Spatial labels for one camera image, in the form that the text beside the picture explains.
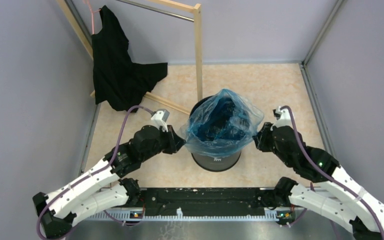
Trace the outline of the blue plastic trash bag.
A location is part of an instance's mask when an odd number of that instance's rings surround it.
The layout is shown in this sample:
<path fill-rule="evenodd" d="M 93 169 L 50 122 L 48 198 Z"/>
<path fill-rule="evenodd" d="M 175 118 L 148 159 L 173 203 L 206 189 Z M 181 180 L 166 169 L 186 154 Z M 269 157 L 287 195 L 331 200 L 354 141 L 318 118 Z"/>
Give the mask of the blue plastic trash bag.
<path fill-rule="evenodd" d="M 180 131 L 190 153 L 227 157 L 253 141 L 264 117 L 249 99 L 223 88 L 197 102 Z"/>

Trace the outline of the dark grey trash bin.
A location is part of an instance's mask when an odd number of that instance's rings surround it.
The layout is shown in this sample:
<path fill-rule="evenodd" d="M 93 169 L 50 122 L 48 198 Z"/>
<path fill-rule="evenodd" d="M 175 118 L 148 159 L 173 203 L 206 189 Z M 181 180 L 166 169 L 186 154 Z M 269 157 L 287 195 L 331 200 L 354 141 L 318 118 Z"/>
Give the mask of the dark grey trash bin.
<path fill-rule="evenodd" d="M 238 108 L 229 96 L 208 96 L 189 116 L 186 137 L 193 160 L 210 172 L 223 172 L 240 159 L 246 133 L 238 126 Z"/>

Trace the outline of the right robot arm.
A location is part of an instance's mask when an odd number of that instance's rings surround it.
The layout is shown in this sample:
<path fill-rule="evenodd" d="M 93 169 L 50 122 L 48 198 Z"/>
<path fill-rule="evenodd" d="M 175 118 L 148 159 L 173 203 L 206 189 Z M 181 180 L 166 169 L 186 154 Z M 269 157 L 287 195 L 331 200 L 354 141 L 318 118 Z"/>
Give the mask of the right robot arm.
<path fill-rule="evenodd" d="M 285 177 L 273 192 L 277 205 L 290 203 L 319 212 L 351 232 L 356 240 L 384 240 L 384 203 L 356 182 L 327 151 L 306 145 L 294 124 L 266 122 L 253 140 L 258 150 L 273 153 L 297 175 L 335 197 L 306 193 L 304 187 Z"/>

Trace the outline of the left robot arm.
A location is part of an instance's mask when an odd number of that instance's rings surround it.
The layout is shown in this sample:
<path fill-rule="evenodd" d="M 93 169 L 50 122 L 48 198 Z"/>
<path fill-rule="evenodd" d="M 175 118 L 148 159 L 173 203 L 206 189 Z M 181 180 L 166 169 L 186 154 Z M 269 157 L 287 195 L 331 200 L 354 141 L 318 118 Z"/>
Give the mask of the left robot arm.
<path fill-rule="evenodd" d="M 177 153 L 185 143 L 171 125 L 167 131 L 145 125 L 76 179 L 55 191 L 38 192 L 32 198 L 38 236 L 42 240 L 60 240 L 96 213 L 116 206 L 136 206 L 141 198 L 140 187 L 137 180 L 126 175 L 158 154 Z"/>

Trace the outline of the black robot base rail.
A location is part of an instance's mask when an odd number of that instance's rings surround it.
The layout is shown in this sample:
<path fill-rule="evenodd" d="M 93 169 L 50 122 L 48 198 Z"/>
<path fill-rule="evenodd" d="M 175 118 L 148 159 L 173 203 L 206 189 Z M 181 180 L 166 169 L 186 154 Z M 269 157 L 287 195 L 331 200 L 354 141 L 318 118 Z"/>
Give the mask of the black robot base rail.
<path fill-rule="evenodd" d="M 119 208 L 130 211 L 130 221 L 140 217 L 155 221 L 294 221 L 297 217 L 297 207 L 275 195 L 273 188 L 262 187 L 143 188 L 136 200 Z"/>

